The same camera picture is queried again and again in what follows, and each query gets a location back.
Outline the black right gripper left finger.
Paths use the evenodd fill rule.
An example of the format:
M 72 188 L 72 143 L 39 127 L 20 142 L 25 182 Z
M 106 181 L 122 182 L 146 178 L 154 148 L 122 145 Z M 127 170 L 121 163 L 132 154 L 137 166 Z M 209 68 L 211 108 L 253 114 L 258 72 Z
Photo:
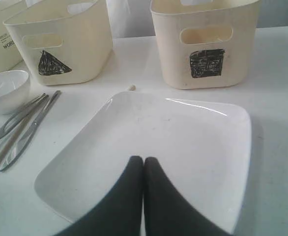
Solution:
M 142 221 L 144 162 L 131 156 L 105 197 L 58 236 L 139 236 Z

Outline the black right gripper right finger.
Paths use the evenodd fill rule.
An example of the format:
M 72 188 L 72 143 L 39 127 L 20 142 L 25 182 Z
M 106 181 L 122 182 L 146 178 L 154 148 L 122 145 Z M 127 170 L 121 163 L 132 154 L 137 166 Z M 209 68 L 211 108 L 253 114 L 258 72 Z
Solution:
M 144 161 L 144 221 L 147 236 L 228 236 L 178 192 L 159 161 Z

